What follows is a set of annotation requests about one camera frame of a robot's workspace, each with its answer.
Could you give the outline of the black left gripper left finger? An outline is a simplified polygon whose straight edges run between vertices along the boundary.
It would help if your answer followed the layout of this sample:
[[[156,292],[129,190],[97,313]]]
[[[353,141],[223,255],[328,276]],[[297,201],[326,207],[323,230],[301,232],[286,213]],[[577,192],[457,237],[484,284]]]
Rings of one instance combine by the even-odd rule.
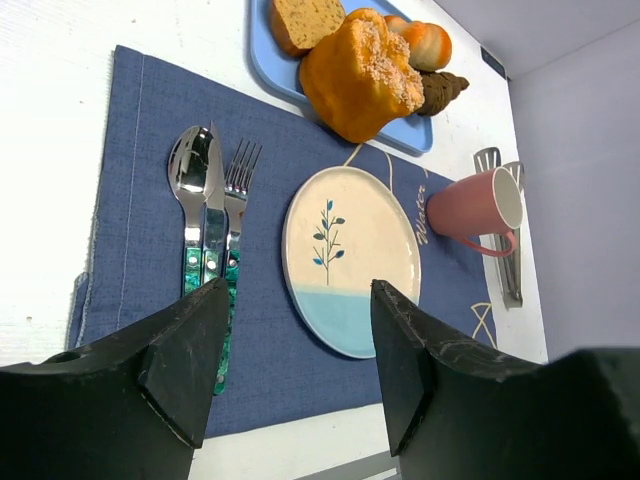
[[[204,440],[229,314],[215,279],[40,364],[1,370],[5,479],[185,479]]]

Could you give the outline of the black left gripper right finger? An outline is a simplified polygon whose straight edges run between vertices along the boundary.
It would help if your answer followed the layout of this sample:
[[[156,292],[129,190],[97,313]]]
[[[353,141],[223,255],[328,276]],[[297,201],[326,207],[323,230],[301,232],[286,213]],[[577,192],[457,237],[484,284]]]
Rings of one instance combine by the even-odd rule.
[[[538,365],[421,311],[384,280],[371,323],[389,449],[404,479],[635,479],[639,352]]]

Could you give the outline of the brown bread slice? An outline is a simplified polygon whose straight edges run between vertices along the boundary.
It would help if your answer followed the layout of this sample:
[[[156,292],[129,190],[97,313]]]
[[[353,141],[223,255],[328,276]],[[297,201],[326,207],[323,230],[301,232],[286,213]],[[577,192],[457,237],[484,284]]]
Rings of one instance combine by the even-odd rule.
[[[268,4],[271,33],[282,51],[301,57],[337,30],[346,12],[335,0],[272,0]]]

